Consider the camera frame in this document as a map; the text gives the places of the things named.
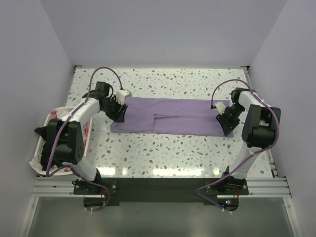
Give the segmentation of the purple t shirt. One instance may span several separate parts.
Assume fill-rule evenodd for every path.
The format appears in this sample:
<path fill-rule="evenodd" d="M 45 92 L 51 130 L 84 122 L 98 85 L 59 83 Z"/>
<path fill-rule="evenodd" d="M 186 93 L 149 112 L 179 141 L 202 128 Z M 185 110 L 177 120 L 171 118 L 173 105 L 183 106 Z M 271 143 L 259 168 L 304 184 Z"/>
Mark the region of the purple t shirt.
<path fill-rule="evenodd" d="M 123 123 L 112 133 L 157 133 L 224 137 L 210 100 L 129 97 Z"/>

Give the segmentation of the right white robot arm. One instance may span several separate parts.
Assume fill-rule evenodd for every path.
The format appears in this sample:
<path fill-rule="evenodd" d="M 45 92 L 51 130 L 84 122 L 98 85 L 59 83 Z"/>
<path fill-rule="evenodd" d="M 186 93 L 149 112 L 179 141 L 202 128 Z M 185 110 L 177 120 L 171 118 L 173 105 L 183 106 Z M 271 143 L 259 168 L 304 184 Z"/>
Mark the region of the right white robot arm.
<path fill-rule="evenodd" d="M 257 93 L 250 89 L 236 88 L 231 93 L 232 104 L 225 106 L 223 102 L 211 105 L 216 109 L 217 121 L 225 136 L 230 135 L 239 125 L 239 116 L 247 112 L 242 128 L 242 147 L 234 160 L 227 166 L 222 178 L 213 185 L 214 189 L 232 194 L 246 188 L 248 172 L 263 151 L 275 145 L 279 135 L 281 110 L 267 105 Z"/>

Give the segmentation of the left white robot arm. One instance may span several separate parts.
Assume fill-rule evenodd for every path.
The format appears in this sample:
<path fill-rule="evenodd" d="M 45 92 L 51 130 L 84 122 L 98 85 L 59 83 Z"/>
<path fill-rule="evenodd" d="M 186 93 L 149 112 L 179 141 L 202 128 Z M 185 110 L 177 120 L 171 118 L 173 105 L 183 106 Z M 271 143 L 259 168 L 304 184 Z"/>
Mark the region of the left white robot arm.
<path fill-rule="evenodd" d="M 102 189 L 102 181 L 97 177 L 98 170 L 85 157 L 82 129 L 91 118 L 104 112 L 112 121 L 123 123 L 124 115 L 128 108 L 125 104 L 132 93 L 120 89 L 114 94 L 113 87 L 98 81 L 95 88 L 89 89 L 80 103 L 66 116 L 51 119 L 47 124 L 47 138 L 50 156 L 46 167 L 46 177 L 56 172 L 50 172 L 53 162 L 69 167 L 74 174 L 85 179 L 85 188 L 92 194 Z"/>

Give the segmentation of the pink garment in basket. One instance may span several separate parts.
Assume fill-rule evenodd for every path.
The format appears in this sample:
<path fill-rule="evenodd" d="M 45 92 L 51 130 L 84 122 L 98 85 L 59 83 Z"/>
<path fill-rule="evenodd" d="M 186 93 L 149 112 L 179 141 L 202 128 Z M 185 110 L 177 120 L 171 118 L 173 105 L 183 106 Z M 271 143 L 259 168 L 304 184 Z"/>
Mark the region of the pink garment in basket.
<path fill-rule="evenodd" d="M 51 119 L 47 124 L 47 144 L 54 154 L 48 166 L 77 165 L 84 157 L 89 125 L 90 122 L 81 125 L 78 121 Z"/>

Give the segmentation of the black garment in basket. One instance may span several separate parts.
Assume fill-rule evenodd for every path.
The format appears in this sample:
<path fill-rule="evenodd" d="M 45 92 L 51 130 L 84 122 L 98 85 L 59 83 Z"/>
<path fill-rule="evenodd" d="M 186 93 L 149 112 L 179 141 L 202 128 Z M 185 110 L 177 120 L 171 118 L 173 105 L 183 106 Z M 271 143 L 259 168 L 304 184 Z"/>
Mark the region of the black garment in basket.
<path fill-rule="evenodd" d="M 36 128 L 35 133 L 37 133 L 44 140 L 44 145 L 42 147 L 42 152 L 41 152 L 41 157 L 40 157 L 40 164 L 42 165 L 42 171 L 46 171 L 48 160 L 51 153 L 51 150 L 50 150 L 51 148 L 46 142 L 47 141 L 47 126 Z"/>

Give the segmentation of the white laundry basket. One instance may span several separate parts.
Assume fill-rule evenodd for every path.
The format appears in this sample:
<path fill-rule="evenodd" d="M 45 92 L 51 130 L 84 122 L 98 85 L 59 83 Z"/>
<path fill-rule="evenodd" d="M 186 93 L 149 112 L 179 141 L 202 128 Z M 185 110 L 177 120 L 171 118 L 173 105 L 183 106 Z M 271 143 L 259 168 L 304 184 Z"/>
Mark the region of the white laundry basket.
<path fill-rule="evenodd" d="M 48 122 L 51 119 L 59 119 L 63 116 L 66 116 L 70 113 L 70 111 L 74 108 L 74 106 L 68 106 L 68 107 L 59 107 L 56 109 L 51 110 L 50 114 L 46 117 L 46 120 L 44 122 L 44 126 L 47 126 Z M 82 135 L 83 135 L 83 143 L 84 143 L 84 157 L 87 157 L 87 153 L 89 150 L 89 142 L 90 142 L 90 135 L 92 131 L 92 118 L 84 125 L 82 129 Z M 37 148 L 35 151 L 35 155 L 32 158 L 32 160 L 29 162 L 31 168 L 41 176 L 45 176 L 46 170 L 43 170 L 43 165 L 41 164 L 41 157 L 42 157 L 42 151 L 43 146 L 45 145 L 45 141 L 40 136 L 39 141 L 37 144 Z M 72 171 L 69 168 L 63 168 L 56 172 L 54 176 L 66 176 L 66 175 L 72 175 Z"/>

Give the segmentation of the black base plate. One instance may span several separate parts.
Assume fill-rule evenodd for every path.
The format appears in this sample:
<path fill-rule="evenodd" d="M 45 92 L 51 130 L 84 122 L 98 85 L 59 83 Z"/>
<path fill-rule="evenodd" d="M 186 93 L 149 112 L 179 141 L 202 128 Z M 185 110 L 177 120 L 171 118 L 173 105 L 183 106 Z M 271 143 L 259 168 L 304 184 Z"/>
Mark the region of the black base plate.
<path fill-rule="evenodd" d="M 118 206 L 122 202 L 193 203 L 235 210 L 238 198 L 249 194 L 247 181 L 218 178 L 97 178 L 92 185 L 77 179 L 73 193 L 84 197 L 85 207 Z"/>

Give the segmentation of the aluminium rail frame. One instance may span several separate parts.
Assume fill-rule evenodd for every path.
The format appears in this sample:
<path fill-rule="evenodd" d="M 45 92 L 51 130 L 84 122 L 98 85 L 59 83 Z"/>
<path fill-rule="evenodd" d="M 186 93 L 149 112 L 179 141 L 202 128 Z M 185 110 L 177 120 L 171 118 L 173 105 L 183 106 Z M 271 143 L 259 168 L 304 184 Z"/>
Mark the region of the aluminium rail frame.
<path fill-rule="evenodd" d="M 241 69 L 118 69 L 134 96 L 229 99 L 236 86 L 250 80 Z M 241 147 L 241 128 L 232 138 L 112 134 L 110 122 L 97 114 L 91 122 L 87 156 L 102 176 L 118 183 L 128 178 L 188 181 L 219 178 Z M 73 193 L 74 175 L 38 177 L 22 226 L 23 237 L 293 237 L 290 189 L 278 177 L 270 152 L 261 154 L 248 177 L 249 195 L 239 196 L 233 214 L 198 198 L 195 203 L 123 202 L 101 211 L 84 209 Z"/>

